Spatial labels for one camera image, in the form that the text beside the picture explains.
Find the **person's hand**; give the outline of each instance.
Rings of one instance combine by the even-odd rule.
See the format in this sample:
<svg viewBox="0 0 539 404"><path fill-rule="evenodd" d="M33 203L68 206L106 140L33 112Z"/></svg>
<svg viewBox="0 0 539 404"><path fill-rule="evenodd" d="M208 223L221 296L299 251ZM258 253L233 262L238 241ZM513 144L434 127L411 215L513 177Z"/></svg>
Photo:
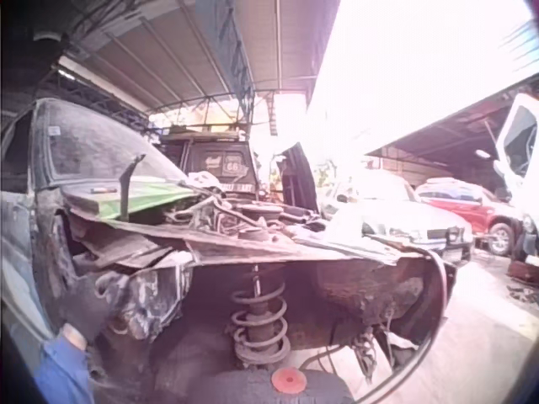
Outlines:
<svg viewBox="0 0 539 404"><path fill-rule="evenodd" d="M128 282L116 272L90 273L73 281L61 299L62 319L91 343L121 308Z"/></svg>

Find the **suspension strut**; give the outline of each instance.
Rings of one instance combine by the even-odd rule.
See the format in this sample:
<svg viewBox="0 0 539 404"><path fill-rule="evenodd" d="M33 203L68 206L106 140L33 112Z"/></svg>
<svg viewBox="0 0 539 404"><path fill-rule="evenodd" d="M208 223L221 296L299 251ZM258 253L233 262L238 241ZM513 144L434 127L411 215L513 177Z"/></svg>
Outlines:
<svg viewBox="0 0 539 404"><path fill-rule="evenodd" d="M266 236L269 239L265 229L246 229L238 238L263 241ZM291 351L290 340L286 336L288 323L283 317L287 304L281 296L285 283L280 282L273 291L264 293L261 281L264 272L259 270L259 266L254 265L249 275L253 280L252 291L232 293L234 303L247 307L247 310L232 315L232 323L237 326L233 334L236 355L246 365L275 364ZM279 303L277 310L270 309L273 301Z"/></svg>

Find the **blue cloth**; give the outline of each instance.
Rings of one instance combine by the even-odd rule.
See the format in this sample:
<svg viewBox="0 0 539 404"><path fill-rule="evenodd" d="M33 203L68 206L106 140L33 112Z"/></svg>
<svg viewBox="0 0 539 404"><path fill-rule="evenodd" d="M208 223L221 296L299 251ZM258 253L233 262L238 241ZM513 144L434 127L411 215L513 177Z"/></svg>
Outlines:
<svg viewBox="0 0 539 404"><path fill-rule="evenodd" d="M35 383L50 404L93 404L86 353L59 335L43 347Z"/></svg>

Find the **red vehicle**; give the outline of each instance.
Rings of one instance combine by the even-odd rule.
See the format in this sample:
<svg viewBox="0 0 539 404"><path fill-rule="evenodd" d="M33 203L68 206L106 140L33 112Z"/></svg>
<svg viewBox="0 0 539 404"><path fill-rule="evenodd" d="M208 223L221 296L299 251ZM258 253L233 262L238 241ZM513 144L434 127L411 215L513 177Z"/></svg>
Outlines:
<svg viewBox="0 0 539 404"><path fill-rule="evenodd" d="M466 219L477 238L496 255L510 254L520 233L522 214L487 189L454 178L431 178L416 189L429 205Z"/></svg>

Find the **hose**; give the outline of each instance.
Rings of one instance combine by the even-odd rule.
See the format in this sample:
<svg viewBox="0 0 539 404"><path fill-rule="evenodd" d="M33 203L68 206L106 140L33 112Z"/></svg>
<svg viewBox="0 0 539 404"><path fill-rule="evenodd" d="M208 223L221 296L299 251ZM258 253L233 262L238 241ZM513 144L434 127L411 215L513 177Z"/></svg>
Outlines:
<svg viewBox="0 0 539 404"><path fill-rule="evenodd" d="M440 330L441 322L444 318L444 312L446 311L446 306L447 306L447 279L446 279L446 269L444 267L444 263L441 260L440 256L436 254L435 252L424 250L423 248L416 247L416 246L412 246L410 248L415 249L416 251L420 253L430 256L436 263L436 267L440 275L441 289L442 289L441 291L442 301L440 305L438 325L430 333L430 335L423 341L423 343L419 346L418 350L416 351L414 356L410 359L407 366L402 367L401 369L396 371L394 374L392 374L391 377L389 377L387 380L384 380L375 389L370 391L368 394L354 401L354 404L360 404L360 403L364 404L367 402L369 404L377 404L378 402L381 402L382 400L387 398L390 394L392 394L423 363L424 359L427 357L427 354L432 349L432 345L434 344L434 341L436 340L436 337L438 335L438 331ZM382 391L382 389L384 388L387 388L388 390L385 393L383 393L380 397L373 398L376 395L376 393Z"/></svg>

